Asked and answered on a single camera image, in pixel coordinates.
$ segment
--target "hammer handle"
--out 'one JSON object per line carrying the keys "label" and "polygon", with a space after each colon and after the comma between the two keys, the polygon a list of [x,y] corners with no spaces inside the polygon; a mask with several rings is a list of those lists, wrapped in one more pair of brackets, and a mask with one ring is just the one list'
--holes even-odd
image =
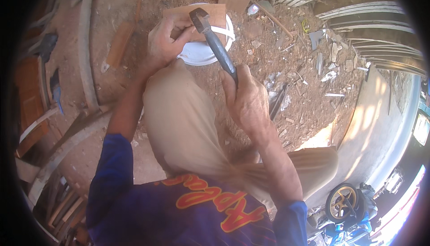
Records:
{"label": "hammer handle", "polygon": [[213,53],[221,64],[221,67],[233,77],[237,87],[238,80],[236,68],[234,67],[233,61],[231,61],[230,56],[227,54],[227,51],[222,45],[220,39],[211,29],[205,30],[203,34],[206,37],[206,41],[208,42],[209,47],[212,49]]}

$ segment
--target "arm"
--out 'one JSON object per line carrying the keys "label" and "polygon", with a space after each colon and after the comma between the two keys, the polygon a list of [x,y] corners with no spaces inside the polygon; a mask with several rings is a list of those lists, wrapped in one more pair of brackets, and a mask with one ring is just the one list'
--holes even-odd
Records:
{"label": "arm", "polygon": [[[182,51],[195,30],[191,25],[188,16],[173,15],[163,18],[149,33],[147,57],[117,103],[107,127],[100,160],[88,194],[88,227],[99,223],[116,198],[132,187],[133,151],[130,142],[142,111],[146,82]],[[174,28],[186,28],[176,40],[170,38]]]}
{"label": "arm", "polygon": [[[176,39],[170,38],[172,30],[184,30]],[[148,78],[174,60],[196,30],[187,15],[172,15],[163,18],[148,35],[148,55],[139,67],[135,79],[116,105],[110,118],[106,134],[121,134],[132,141],[139,120]]]}
{"label": "arm", "polygon": [[252,77],[247,65],[237,67],[237,91],[233,78],[227,72],[221,70],[219,75],[231,117],[260,153],[275,205],[278,207],[287,201],[303,200],[298,174],[269,118],[266,88]]}

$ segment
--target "shirt sleeve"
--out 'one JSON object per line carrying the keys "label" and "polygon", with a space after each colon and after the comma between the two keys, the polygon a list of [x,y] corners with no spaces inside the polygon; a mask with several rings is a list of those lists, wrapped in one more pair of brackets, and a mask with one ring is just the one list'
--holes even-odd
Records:
{"label": "shirt sleeve", "polygon": [[278,208],[273,221],[278,245],[305,246],[307,206],[304,201],[293,201]]}
{"label": "shirt sleeve", "polygon": [[110,209],[116,198],[133,186],[133,151],[121,134],[107,134],[86,208],[86,224],[93,227]]}

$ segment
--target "blue shirt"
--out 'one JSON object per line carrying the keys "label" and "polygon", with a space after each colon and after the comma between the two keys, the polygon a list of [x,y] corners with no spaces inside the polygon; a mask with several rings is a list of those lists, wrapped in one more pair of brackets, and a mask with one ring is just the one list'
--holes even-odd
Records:
{"label": "blue shirt", "polygon": [[266,207],[228,184],[197,174],[133,184],[133,152],[106,135],[92,180],[86,224],[95,245],[306,245],[303,201]]}

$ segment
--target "motorcycle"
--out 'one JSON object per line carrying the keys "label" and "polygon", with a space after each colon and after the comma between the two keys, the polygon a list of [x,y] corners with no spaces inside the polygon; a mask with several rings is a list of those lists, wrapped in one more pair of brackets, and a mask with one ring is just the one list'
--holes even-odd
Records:
{"label": "motorcycle", "polygon": [[374,195],[375,190],[365,183],[361,183],[358,189],[350,183],[336,186],[325,203],[325,214],[332,223],[319,229],[319,232],[316,229],[312,237],[320,233],[330,246],[369,246],[376,243],[369,239],[372,231],[370,219],[378,213]]}

